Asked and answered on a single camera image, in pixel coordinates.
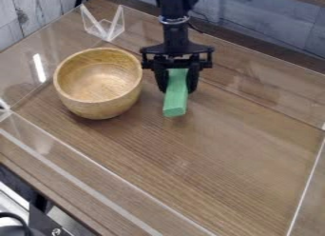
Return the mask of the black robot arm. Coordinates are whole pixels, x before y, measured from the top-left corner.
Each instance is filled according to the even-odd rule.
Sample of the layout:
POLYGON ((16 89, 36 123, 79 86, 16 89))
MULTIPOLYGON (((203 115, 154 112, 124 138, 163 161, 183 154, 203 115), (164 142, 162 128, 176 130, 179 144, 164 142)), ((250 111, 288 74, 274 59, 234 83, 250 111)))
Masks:
POLYGON ((190 11, 198 3, 199 0, 156 0, 164 41, 143 47, 140 53, 143 68, 154 71, 156 84, 163 92, 168 89, 172 69, 187 69, 186 83, 188 92, 192 93, 199 86, 200 72, 214 66, 215 48, 190 39, 190 11))

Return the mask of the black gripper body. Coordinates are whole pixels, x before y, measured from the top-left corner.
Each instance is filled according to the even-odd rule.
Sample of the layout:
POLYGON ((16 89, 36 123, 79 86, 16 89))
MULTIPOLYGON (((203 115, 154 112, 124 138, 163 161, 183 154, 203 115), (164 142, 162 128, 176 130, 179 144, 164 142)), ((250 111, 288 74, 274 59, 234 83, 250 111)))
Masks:
POLYGON ((212 68, 212 46, 190 42, 183 47, 170 48, 166 44, 154 45, 140 49, 144 69, 155 69, 160 64, 166 69, 188 69, 198 64, 200 69, 212 68))

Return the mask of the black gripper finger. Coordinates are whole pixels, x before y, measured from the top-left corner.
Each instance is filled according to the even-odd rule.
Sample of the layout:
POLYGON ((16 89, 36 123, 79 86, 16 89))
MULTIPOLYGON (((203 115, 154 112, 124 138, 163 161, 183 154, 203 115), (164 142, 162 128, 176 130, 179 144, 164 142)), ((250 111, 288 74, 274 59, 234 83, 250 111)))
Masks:
POLYGON ((159 86, 159 89, 163 92, 166 92, 170 83, 170 71, 163 65, 155 64, 154 72, 155 72, 155 79, 156 79, 156 84, 159 86))
POLYGON ((192 63, 187 74, 187 87, 190 93, 196 91, 199 79, 200 79, 200 64, 192 63))

